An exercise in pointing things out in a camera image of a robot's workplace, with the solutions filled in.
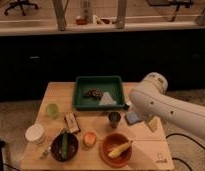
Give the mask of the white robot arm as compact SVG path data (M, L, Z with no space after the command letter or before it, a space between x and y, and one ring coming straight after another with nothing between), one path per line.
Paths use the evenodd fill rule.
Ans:
M166 78L147 74L129 93L134 111L145 121L158 116L205 140L205 106L167 96Z

